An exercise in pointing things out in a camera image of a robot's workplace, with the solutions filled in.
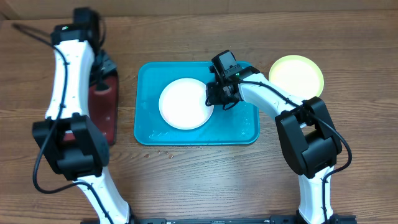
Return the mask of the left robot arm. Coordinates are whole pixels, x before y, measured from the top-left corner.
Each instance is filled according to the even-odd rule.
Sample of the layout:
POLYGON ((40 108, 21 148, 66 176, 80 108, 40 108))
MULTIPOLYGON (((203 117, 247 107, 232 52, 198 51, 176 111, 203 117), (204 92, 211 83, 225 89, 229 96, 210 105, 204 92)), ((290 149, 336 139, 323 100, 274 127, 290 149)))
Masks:
POLYGON ((109 148, 116 141, 119 78, 103 49, 105 24, 88 8, 76 8, 73 22, 55 26, 52 97, 43 121, 32 126, 45 158, 70 187, 77 186, 98 214, 98 223, 132 223, 130 205, 109 172, 109 148))

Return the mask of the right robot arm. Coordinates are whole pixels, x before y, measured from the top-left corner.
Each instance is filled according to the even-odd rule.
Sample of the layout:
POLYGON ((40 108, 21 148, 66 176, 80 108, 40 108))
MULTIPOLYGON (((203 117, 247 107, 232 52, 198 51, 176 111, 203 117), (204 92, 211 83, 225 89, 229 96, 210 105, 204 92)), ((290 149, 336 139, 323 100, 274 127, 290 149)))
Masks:
POLYGON ((229 50, 211 60, 215 81, 206 85, 206 105, 224 110, 250 103, 274 119, 283 157, 298 175, 297 223, 339 223, 331 207, 331 176, 342 151, 326 105, 319 97, 304 100, 273 85, 258 69, 242 67, 229 50))

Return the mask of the yellow-green plate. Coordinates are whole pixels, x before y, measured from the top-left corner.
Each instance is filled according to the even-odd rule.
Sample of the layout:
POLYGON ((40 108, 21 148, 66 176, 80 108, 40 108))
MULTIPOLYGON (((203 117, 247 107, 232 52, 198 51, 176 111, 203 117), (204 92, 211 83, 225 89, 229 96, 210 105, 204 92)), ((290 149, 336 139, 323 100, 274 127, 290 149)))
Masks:
POLYGON ((324 89, 319 66, 301 55, 286 55, 276 60, 269 71, 269 81, 305 100, 319 97, 324 89))

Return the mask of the white plate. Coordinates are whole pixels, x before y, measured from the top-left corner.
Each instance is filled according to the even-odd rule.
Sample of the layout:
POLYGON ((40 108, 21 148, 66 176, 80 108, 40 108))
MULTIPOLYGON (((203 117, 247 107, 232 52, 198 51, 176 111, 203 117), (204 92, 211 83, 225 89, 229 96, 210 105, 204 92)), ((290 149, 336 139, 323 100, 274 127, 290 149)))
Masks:
POLYGON ((213 111, 214 106, 206 105, 206 85, 197 79, 175 80, 160 94, 160 115, 173 128, 199 128, 211 118, 213 111))

